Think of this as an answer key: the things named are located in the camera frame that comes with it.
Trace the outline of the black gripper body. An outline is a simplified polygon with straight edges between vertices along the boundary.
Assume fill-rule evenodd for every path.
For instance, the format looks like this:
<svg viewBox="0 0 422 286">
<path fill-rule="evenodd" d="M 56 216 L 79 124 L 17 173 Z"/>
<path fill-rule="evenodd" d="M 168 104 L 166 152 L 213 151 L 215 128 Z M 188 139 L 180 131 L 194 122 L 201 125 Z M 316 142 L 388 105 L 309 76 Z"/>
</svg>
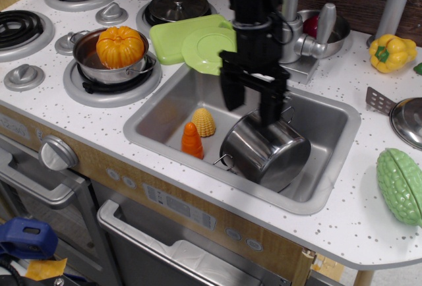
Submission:
<svg viewBox="0 0 422 286">
<path fill-rule="evenodd" d="M 234 24 L 237 51 L 222 51 L 223 91 L 285 92 L 289 73 L 279 65 L 282 43 L 276 24 Z"/>
</svg>

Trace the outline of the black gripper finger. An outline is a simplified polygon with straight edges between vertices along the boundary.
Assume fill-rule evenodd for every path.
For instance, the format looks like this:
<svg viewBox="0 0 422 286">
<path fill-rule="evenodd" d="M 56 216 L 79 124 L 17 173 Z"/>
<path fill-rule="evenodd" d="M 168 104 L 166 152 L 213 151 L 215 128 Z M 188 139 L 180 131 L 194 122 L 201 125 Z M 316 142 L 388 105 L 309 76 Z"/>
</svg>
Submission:
<svg viewBox="0 0 422 286">
<path fill-rule="evenodd" d="M 286 99 L 285 94 L 284 90 L 263 90 L 261 92 L 258 112 L 263 127 L 281 119 Z"/>
<path fill-rule="evenodd" d="M 245 87 L 238 74 L 223 69 L 221 71 L 221 87 L 224 102 L 229 111 L 233 111 L 244 104 Z"/>
</svg>

